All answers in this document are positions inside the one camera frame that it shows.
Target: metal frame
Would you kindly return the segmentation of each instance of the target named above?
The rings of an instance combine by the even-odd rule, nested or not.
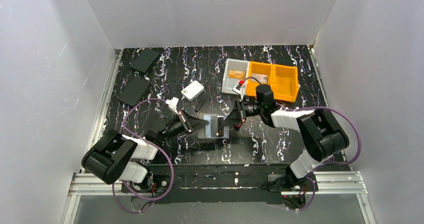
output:
[[[321,81],[321,76],[318,70],[318,64],[314,56],[314,50],[309,49],[312,63],[315,68],[315,72],[318,76],[319,85],[322,89],[324,96],[324,101],[327,104],[327,97],[323,88]],[[119,51],[116,55],[116,60],[112,66],[111,73],[107,80],[106,89],[104,91],[100,109],[97,114],[95,126],[93,128],[92,136],[90,138],[90,143],[88,149],[96,143],[101,136],[103,130],[103,124],[106,119],[107,109],[109,105],[110,98],[112,96],[112,91],[115,83],[115,79],[118,72],[118,67],[120,65],[120,59],[122,57],[122,50]],[[360,208],[363,214],[363,218],[366,224],[374,224],[376,220],[374,219],[371,206],[369,204],[367,195],[368,191],[366,190],[364,181],[360,175],[359,171],[319,171],[315,172],[316,181],[319,186],[319,190],[316,194],[356,194]],[[115,182],[114,192],[116,195],[130,195],[130,193],[122,193],[121,182]],[[62,219],[62,224],[71,224],[74,223],[76,218],[76,213],[78,210],[80,198],[82,195],[112,195],[112,186],[107,185],[102,182],[100,179],[95,177],[92,174],[74,174],[72,178],[70,190],[68,193],[68,201],[66,205],[66,210],[64,217]],[[296,192],[281,192],[282,195],[297,195]]]
[[[315,172],[319,190],[316,194],[367,194],[364,181],[359,171],[319,171]],[[105,184],[93,174],[74,174],[70,184],[69,195],[112,195],[112,185]],[[122,193],[121,181],[115,182],[117,195]],[[282,195],[298,195],[296,191],[282,191]]]

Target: white panel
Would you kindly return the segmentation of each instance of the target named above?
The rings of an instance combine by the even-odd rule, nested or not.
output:
[[[313,44],[335,0],[88,0],[117,49]]]
[[[353,167],[378,223],[422,223],[423,3],[337,0],[315,45],[330,106],[362,134]],[[348,159],[356,152],[351,146]]]
[[[2,223],[60,223],[114,49],[87,0],[0,0]]]

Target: black work surface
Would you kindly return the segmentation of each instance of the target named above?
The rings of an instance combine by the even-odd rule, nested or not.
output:
[[[298,68],[299,93],[295,103],[281,102],[289,108],[325,106],[324,97],[311,61],[307,46],[227,46],[227,47],[174,47],[152,48],[160,53],[159,61],[147,76],[152,86],[146,98],[180,98],[179,104],[188,114],[199,113],[227,115],[232,110],[236,95],[221,92],[221,83],[227,58],[264,63],[296,66]],[[118,96],[128,80],[139,76],[130,64],[142,49],[124,49],[118,74],[113,87],[106,129],[113,128],[126,134],[122,127],[123,117],[131,109],[118,101]],[[181,90],[191,81],[205,86],[198,96],[205,98],[199,113],[194,111],[197,100],[181,100]],[[152,125],[163,126],[172,119],[172,113],[163,102],[143,104],[129,117],[128,127],[143,135]],[[179,135],[163,145],[173,164],[251,164],[292,163],[304,149],[300,133],[286,128],[271,128],[249,117],[239,132],[230,132],[230,138],[218,140],[198,139],[197,133]],[[150,164],[164,164],[160,153]],[[331,167],[331,170],[349,170],[348,167]]]

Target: small object in bin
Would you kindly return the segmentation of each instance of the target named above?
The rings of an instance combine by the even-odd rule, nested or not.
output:
[[[194,111],[196,111],[196,112],[199,112],[199,110],[201,109],[201,107],[203,106],[203,103],[205,103],[205,99],[203,99],[203,98],[201,98],[198,102],[197,102],[197,104],[196,104],[196,106],[195,106],[195,110]]]
[[[158,56],[159,52],[151,49],[145,49],[129,67],[134,71],[139,71],[142,74],[145,74],[149,71],[153,64],[156,63]]]
[[[249,73],[249,61],[246,60],[233,60],[233,59],[227,59],[225,61],[225,70],[224,75],[222,77],[222,88],[221,92],[227,93],[227,94],[235,94],[233,91],[234,85],[236,85],[241,78],[231,78],[230,77],[230,70],[233,71],[241,71],[244,72],[244,77],[248,76]]]
[[[271,86],[274,99],[295,102],[299,92],[297,67],[278,64],[266,64],[250,61],[249,76],[265,81],[261,75],[267,76],[266,84]],[[256,97],[258,82],[248,79],[245,95]]]
[[[242,80],[246,77],[246,72],[240,70],[229,70],[228,77]]]
[[[268,83],[268,75],[252,74],[252,77],[257,78],[262,84]]]

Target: black base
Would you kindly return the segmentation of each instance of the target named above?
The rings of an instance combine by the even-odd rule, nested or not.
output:
[[[287,164],[175,165],[172,191],[157,203],[254,201],[282,204],[283,199],[279,191],[263,190],[261,185],[269,181],[270,176],[275,179],[284,175],[287,166]],[[148,167],[153,171],[153,179],[157,183],[156,192],[165,192],[169,185],[169,167],[167,165]],[[162,181],[166,181],[166,186],[161,186]],[[307,185],[308,190],[313,189],[311,183]],[[122,192],[128,193],[129,190],[123,185]]]

